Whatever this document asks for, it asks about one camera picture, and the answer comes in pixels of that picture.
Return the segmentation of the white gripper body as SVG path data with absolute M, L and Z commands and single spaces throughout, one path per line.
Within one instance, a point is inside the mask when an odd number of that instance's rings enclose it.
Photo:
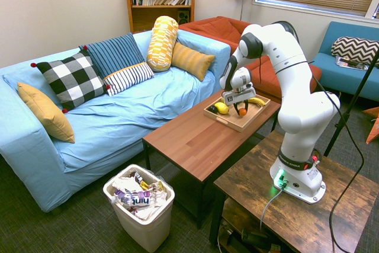
M 226 105 L 238 104 L 256 96 L 254 87 L 238 87 L 231 91 L 222 92 L 222 98 Z

